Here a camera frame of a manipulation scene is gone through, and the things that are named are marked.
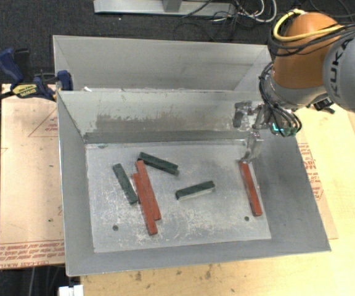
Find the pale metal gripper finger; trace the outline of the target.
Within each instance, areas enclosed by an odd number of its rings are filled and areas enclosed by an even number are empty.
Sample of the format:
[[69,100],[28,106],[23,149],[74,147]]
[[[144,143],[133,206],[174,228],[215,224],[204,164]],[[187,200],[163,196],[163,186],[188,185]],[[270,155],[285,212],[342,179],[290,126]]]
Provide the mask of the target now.
[[248,117],[253,115],[252,101],[237,102],[234,105],[234,116],[232,124],[234,128],[240,128],[242,123],[248,121]]
[[258,131],[251,132],[247,138],[246,151],[242,157],[242,162],[250,163],[258,157],[261,152],[264,139]]

